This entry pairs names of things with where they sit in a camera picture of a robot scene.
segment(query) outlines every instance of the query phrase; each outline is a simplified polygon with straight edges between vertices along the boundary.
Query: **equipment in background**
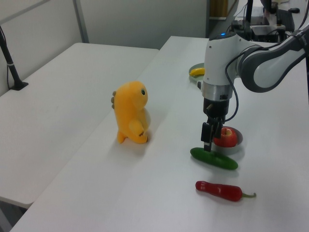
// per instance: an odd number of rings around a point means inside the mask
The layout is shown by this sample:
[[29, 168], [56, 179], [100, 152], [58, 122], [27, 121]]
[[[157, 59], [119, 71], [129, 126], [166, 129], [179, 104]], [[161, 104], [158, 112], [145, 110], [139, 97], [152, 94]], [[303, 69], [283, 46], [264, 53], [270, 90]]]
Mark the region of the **equipment in background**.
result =
[[291, 12], [278, 9], [276, 16], [277, 16], [277, 24], [285, 25], [286, 31], [294, 32], [295, 25]]

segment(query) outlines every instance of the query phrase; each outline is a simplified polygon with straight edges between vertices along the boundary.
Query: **yellow dinosaur plush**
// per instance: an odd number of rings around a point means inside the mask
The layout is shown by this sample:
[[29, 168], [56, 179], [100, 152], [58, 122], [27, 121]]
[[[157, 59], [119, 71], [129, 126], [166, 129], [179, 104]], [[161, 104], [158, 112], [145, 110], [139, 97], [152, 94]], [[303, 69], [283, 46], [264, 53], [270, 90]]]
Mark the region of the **yellow dinosaur plush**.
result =
[[139, 81], [125, 83], [114, 91], [112, 108], [118, 125], [117, 141], [121, 144], [126, 138], [143, 144], [148, 141], [148, 130], [144, 106], [148, 101], [145, 86]]

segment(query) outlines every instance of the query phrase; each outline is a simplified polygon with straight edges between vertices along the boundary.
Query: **black cable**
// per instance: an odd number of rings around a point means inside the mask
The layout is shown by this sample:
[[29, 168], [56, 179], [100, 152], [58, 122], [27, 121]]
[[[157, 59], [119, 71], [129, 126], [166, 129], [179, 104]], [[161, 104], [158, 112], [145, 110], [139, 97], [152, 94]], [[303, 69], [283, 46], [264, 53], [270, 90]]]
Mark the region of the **black cable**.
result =
[[277, 31], [277, 32], [278, 32], [279, 30], [283, 30], [283, 29], [280, 29], [280, 28], [274, 29], [274, 30], [270, 31], [269, 33], [267, 33], [265, 36], [269, 35], [270, 33], [275, 32], [275, 31]]
[[9, 85], [9, 66], [6, 65], [6, 83], [8, 84], [8, 89], [10, 90], [10, 85]]
[[[278, 46], [278, 45], [279, 45], [279, 44], [276, 44], [276, 45], [273, 45], [273, 46], [270, 46], [270, 47], [257, 47], [257, 48], [256, 48], [254, 51], [252, 51], [252, 52], [256, 52], [256, 51], [258, 51], [258, 50], [268, 50], [269, 48], [272, 48], [272, 47], [275, 47], [275, 46]], [[239, 57], [241, 57], [243, 54], [245, 54], [245, 52], [241, 52], [239, 55], [237, 55], [236, 57], [234, 57], [232, 60], [229, 61], [229, 63], [228, 63], [228, 64], [226, 65], [226, 67], [225, 67], [225, 75], [226, 75], [227, 80], [229, 81], [229, 83], [230, 83], [230, 85], [231, 85], [231, 87], [232, 87], [232, 89], [233, 89], [233, 91], [234, 91], [235, 98], [236, 98], [236, 109], [235, 109], [233, 115], [232, 115], [229, 119], [225, 120], [225, 122], [228, 122], [228, 121], [230, 121], [233, 117], [235, 117], [235, 115], [237, 114], [237, 111], [238, 111], [238, 107], [239, 107], [238, 94], [237, 94], [237, 92], [236, 92], [235, 86], [234, 86], [234, 84], [233, 84], [231, 78], [229, 77], [229, 75], [228, 75], [228, 73], [227, 73], [227, 69], [228, 69], [228, 67], [231, 65], [231, 63], [233, 63], [236, 59], [238, 59]]]
[[305, 23], [305, 21], [306, 21], [306, 19], [307, 19], [307, 16], [308, 16], [308, 11], [309, 11], [309, 1], [308, 1], [308, 3], [307, 3], [307, 8], [306, 8], [306, 13], [305, 13], [304, 19], [303, 19], [303, 21], [301, 22], [301, 24], [300, 24], [300, 26], [299, 26], [298, 29], [300, 29], [300, 28], [302, 27], [302, 25], [304, 25], [304, 23]]
[[246, 5], [244, 5], [244, 6], [242, 7], [242, 9], [237, 13], [237, 15], [239, 15], [239, 14], [242, 12], [243, 8], [245, 8], [246, 6], [247, 6], [247, 3], [246, 3]]
[[230, 26], [228, 26], [228, 28], [226, 29], [226, 32], [228, 32], [228, 29], [231, 27], [231, 25]]
[[[4, 35], [4, 32], [3, 32], [1, 26], [0, 26], [0, 32], [1, 32], [1, 36], [3, 36], [3, 38], [4, 38], [4, 42], [5, 42], [5, 45], [6, 45], [6, 38], [5, 38], [5, 35]], [[8, 88], [10, 90], [11, 88], [10, 88], [10, 85], [9, 85], [9, 66], [8, 65], [6, 65], [6, 82], [7, 82]]]
[[6, 38], [5, 38], [5, 35], [4, 35], [4, 32], [3, 32], [3, 30], [2, 30], [2, 27], [1, 27], [1, 26], [0, 26], [0, 32], [1, 32], [2, 36], [3, 36], [3, 38], [4, 38], [4, 42], [5, 42], [5, 44], [6, 44]]
[[234, 91], [235, 98], [236, 98], [236, 109], [235, 109], [235, 112], [233, 113], [233, 115], [232, 115], [229, 119], [225, 120], [226, 122], [229, 121], [229, 120], [231, 120], [233, 117], [235, 117], [235, 115], [237, 114], [237, 111], [238, 111], [238, 107], [239, 107], [238, 94], [237, 94], [237, 92], [236, 92], [236, 89], [235, 89], [235, 87], [234, 87], [234, 84], [233, 84], [231, 78], [229, 77], [229, 75], [228, 75], [228, 73], [227, 73], [227, 68], [231, 65], [231, 63], [233, 63], [236, 59], [238, 59], [239, 57], [241, 57], [243, 54], [244, 54], [244, 52], [242, 52], [242, 53], [240, 53], [238, 56], [234, 57], [234, 58], [226, 65], [226, 67], [225, 67], [225, 75], [226, 75], [227, 80], [229, 81], [229, 83], [230, 83], [230, 85], [231, 85], [231, 87], [232, 87], [232, 89], [233, 89], [233, 91]]

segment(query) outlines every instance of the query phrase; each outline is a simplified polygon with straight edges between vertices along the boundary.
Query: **yellow banana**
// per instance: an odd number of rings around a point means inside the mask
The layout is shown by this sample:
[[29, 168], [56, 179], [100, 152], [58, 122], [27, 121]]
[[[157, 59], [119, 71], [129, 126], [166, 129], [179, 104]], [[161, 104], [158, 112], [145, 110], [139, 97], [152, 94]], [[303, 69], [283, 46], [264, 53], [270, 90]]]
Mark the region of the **yellow banana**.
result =
[[189, 73], [190, 76], [198, 76], [204, 74], [205, 74], [205, 68], [192, 69], [191, 72]]

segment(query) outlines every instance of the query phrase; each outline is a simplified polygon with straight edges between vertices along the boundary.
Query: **red apple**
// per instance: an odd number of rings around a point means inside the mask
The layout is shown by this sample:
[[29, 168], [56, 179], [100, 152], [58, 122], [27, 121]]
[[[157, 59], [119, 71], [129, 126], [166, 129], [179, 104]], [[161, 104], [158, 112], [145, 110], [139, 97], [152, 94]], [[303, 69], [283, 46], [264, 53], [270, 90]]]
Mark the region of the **red apple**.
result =
[[214, 144], [221, 147], [234, 147], [237, 145], [237, 135], [233, 128], [222, 127], [221, 138], [214, 138]]

